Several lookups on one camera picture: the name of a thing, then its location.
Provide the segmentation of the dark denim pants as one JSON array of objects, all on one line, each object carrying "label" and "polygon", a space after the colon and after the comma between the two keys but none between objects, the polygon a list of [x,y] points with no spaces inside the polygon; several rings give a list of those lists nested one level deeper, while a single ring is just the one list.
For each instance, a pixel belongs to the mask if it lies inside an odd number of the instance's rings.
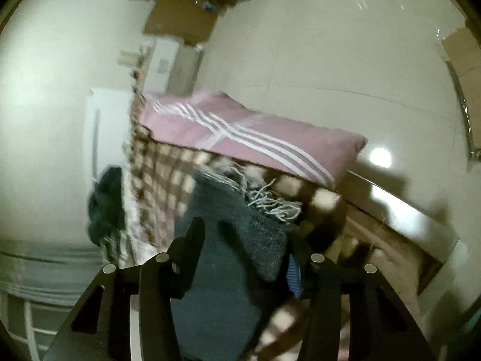
[{"label": "dark denim pants", "polygon": [[205,241],[191,288],[172,305],[180,351],[189,360],[241,360],[292,296],[286,271],[293,227],[254,209],[205,170],[193,178],[175,232],[185,236],[201,218]]}]

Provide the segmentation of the dark green clothes pile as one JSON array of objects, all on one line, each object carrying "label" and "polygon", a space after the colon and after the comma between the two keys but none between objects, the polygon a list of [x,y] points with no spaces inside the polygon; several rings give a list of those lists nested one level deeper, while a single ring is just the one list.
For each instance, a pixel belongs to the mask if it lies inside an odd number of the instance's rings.
[{"label": "dark green clothes pile", "polygon": [[103,240],[125,228],[121,167],[107,167],[101,178],[94,181],[87,209],[87,233],[94,245],[100,247]]}]

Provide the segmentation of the brown checkered blanket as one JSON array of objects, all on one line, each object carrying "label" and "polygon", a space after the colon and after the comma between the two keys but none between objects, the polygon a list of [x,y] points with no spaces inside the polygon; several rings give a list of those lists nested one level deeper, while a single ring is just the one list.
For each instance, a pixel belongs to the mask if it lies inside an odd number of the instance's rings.
[{"label": "brown checkered blanket", "polygon": [[136,262],[167,252],[177,236],[177,221],[187,211],[195,188],[193,174],[205,170],[233,187],[254,209],[293,227],[288,240],[286,271],[291,298],[271,316],[257,346],[241,360],[295,360],[299,356],[308,305],[301,299],[301,280],[293,255],[334,253],[346,221],[346,208],[336,188],[279,170],[207,151],[159,142],[143,126],[146,104],[135,94],[130,109],[126,147],[127,233]]}]

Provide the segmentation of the pink striped pillow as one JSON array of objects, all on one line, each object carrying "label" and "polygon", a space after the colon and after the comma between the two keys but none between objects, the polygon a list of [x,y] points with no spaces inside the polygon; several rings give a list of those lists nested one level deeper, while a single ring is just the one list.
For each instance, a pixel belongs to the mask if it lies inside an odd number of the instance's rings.
[{"label": "pink striped pillow", "polygon": [[279,170],[334,189],[368,140],[246,108],[223,92],[145,92],[140,123],[159,142]]}]

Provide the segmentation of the open cardboard box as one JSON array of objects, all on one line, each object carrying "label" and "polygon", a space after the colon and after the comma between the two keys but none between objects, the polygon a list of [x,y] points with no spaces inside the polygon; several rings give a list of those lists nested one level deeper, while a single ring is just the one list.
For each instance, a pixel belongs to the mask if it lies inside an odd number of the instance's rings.
[{"label": "open cardboard box", "polygon": [[143,34],[179,38],[190,46],[208,42],[218,14],[202,4],[197,0],[156,0]]}]

